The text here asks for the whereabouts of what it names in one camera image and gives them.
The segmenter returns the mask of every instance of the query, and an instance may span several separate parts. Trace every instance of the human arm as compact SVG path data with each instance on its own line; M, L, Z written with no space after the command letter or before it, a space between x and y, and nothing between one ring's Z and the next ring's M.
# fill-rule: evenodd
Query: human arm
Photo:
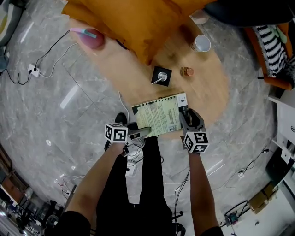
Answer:
M107 149L77 187L66 212L80 213L91 222L111 169L124 146L124 143L114 143Z
M199 154L189 153L190 201L195 235L218 227L215 215L214 197Z

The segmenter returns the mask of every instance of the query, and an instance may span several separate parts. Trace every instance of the marble floor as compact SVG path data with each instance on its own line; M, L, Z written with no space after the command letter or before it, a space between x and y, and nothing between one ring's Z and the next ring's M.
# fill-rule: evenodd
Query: marble floor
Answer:
M61 0L29 1L7 47L8 70L14 79L20 73L21 80L25 80L29 63L34 64L68 30L68 17L60 14L63 6ZM273 105L266 100L270 86L256 79L259 66L242 31L212 19L200 28L210 37L229 78L227 108L222 117L207 128L211 145L202 156L206 170L211 173L208 178L214 190L217 217L222 221L223 214L233 205L249 200L269 182L265 166L271 153L261 155L244 178L234 176L223 186L265 147L274 150L270 140L276 124ZM69 35L64 37L42 61L42 73L50 74L54 62L74 43ZM70 91L74 96L62 106ZM118 92L78 45L71 47L56 64L51 78L32 77L21 86L13 84L6 73L0 77L0 142L15 169L45 200L64 204L65 198L54 180L62 174L86 174L103 154L104 124L114 121L118 112L125 112ZM181 143L159 137L159 147L165 159L164 182L182 182L189 163ZM212 167L221 168L212 173ZM127 177L133 203L138 201L141 191L141 169L142 163L139 163L137 175ZM165 198L171 209L178 186L164 184ZM177 211L181 210L185 215L179 222L187 228L186 235L193 235L189 184L180 194Z

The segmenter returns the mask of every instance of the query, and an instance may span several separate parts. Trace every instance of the paper cup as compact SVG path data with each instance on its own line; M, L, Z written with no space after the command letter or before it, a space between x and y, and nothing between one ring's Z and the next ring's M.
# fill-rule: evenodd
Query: paper cup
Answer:
M205 35L198 35L190 47L196 52L208 52L211 48L211 42Z

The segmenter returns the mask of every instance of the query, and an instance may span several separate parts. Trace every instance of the black shirt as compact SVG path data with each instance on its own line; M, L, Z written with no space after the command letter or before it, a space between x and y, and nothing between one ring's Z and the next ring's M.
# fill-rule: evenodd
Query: black shirt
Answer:
M59 219L58 224L53 230L52 235L77 235L77 236L89 236L90 223L80 213L77 212L65 212ZM213 227L202 233L201 236L223 236L220 227Z

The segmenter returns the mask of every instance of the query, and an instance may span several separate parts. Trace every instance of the hand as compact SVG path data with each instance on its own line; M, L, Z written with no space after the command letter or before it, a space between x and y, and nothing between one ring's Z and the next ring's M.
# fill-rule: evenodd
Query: hand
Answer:
M109 147L109 149L120 155L123 152L125 145L126 143L124 142L115 142Z

